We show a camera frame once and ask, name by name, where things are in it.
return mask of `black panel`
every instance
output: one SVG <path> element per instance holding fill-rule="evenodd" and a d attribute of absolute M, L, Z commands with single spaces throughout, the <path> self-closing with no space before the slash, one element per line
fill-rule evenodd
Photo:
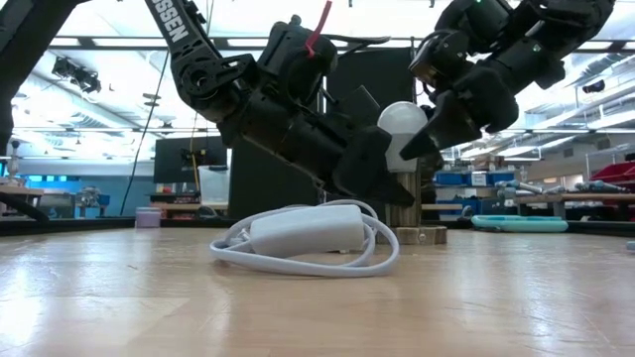
<path fill-rule="evenodd" d="M 157 140 L 155 183 L 194 182 L 191 163 L 184 163 L 182 149 L 190 150 L 191 138 Z M 227 165 L 227 148 L 220 137 L 194 138 L 193 150 L 205 150 L 205 162 L 197 165 Z"/>
<path fill-rule="evenodd" d="M 247 141 L 232 150 L 230 180 L 232 219 L 292 204 L 318 204 L 311 178 Z"/>
<path fill-rule="evenodd" d="M 413 101 L 414 79 L 408 71 L 410 48 L 381 49 L 352 54 L 337 64 L 337 69 L 326 80 L 328 92 L 343 99 L 360 85 L 366 87 L 381 110 L 398 101 Z M 326 200 L 347 198 L 328 194 Z M 382 222 L 386 221 L 383 203 L 363 200 L 370 204 Z"/>

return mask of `white cable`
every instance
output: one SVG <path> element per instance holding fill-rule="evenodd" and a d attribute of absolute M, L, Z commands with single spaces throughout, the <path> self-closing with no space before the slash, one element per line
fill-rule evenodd
<path fill-rule="evenodd" d="M 331 266 L 258 255 L 253 252 L 248 238 L 249 233 L 247 232 L 253 221 L 294 210 L 310 209 L 312 208 L 310 206 L 285 207 L 247 217 L 229 228 L 221 239 L 209 245 L 211 255 L 216 259 L 246 268 L 279 274 L 332 278 L 362 278 L 386 275 L 399 259 L 399 241 L 390 228 L 377 219 L 377 213 L 368 204 L 352 199 L 331 201 L 320 206 L 353 204 L 366 209 L 371 216 L 361 214 L 364 228 L 363 253 L 350 263 Z M 388 239 L 392 247 L 392 253 L 387 260 L 368 267 L 367 265 L 375 251 L 375 236 L 377 232 L 382 233 Z"/>

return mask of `light bulb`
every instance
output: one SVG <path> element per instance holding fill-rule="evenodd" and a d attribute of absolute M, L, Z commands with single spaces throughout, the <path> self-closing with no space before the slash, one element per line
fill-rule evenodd
<path fill-rule="evenodd" d="M 386 151 L 389 172 L 413 173 L 417 170 L 417 159 L 403 160 L 399 152 L 426 123 L 428 123 L 426 113 L 411 102 L 396 102 L 384 109 L 377 125 L 393 137 Z"/>

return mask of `blue tray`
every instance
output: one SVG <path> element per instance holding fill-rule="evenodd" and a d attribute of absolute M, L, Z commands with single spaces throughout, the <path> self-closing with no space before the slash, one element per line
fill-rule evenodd
<path fill-rule="evenodd" d="M 515 215 L 475 215 L 472 224 L 476 228 L 517 233 L 561 233 L 569 225 L 559 217 L 523 217 Z"/>

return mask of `ceiling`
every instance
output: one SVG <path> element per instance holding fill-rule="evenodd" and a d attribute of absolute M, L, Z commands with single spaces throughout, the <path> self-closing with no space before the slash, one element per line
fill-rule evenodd
<path fill-rule="evenodd" d="M 313 28 L 324 1 L 195 0 L 195 3 L 204 14 L 212 10 L 208 28 L 211 36 L 235 38 L 266 37 L 273 23 L 288 21 L 293 14 L 303 18 L 304 26 Z M 435 8 L 430 9 L 429 1 L 354 0 L 353 7 L 349 8 L 348 0 L 334 0 L 323 31 L 357 37 L 422 37 L 433 30 L 447 3 L 437 0 Z M 635 27 L 629 26 L 628 21 L 633 15 L 635 2 L 618 1 L 608 24 L 595 40 L 635 40 Z M 92 0 L 77 6 L 58 35 L 61 39 L 125 39 L 159 37 L 160 33 L 143 1 Z M 404 44 L 394 41 L 390 46 Z M 591 46 L 606 45 L 595 43 Z M 241 53 L 222 52 L 224 56 Z M 251 53 L 258 58 L 258 51 Z M 69 58 L 77 65 L 98 72 L 103 89 L 95 94 L 82 94 L 75 85 L 51 74 L 57 57 Z M 157 91 L 165 58 L 166 52 L 161 50 L 88 51 L 51 47 L 14 99 L 14 120 L 19 128 L 61 131 L 16 130 L 16 138 L 30 143 L 26 149 L 21 148 L 28 151 L 22 155 L 132 158 L 141 143 L 141 133 L 130 128 L 140 129 L 146 125 L 151 108 L 146 105 L 149 99 L 144 94 Z M 635 107 L 632 107 L 635 103 L 635 58 L 620 54 L 574 54 L 565 62 L 568 74 L 565 80 L 549 90 L 531 85 L 517 96 L 523 113 L 511 131 L 487 136 L 446 154 L 461 157 L 469 150 L 472 150 L 471 156 L 476 153 L 475 149 L 500 153 L 510 147 L 531 147 L 532 150 L 522 155 L 536 157 L 539 152 L 553 150 L 556 145 L 552 143 L 557 140 L 564 144 L 571 142 L 574 136 L 583 135 L 582 129 L 631 128 L 630 120 L 635 119 Z M 581 91 L 582 86 L 600 79 L 606 83 L 602 92 L 586 94 Z M 197 118 L 193 110 L 181 102 L 169 70 L 165 72 L 158 93 L 161 99 L 149 127 L 158 129 L 170 123 L 173 128 L 183 130 L 168 135 L 156 130 L 148 133 L 141 147 L 141 158 L 154 156 L 157 139 L 189 136 L 194 126 L 207 129 L 207 133 L 194 133 L 196 136 L 217 135 L 212 123 Z M 427 98 L 420 96 L 419 101 L 423 104 Z M 106 128 L 113 131 L 104 132 Z M 569 132 L 554 132 L 554 128 Z M 542 132 L 525 133 L 525 129 Z"/>

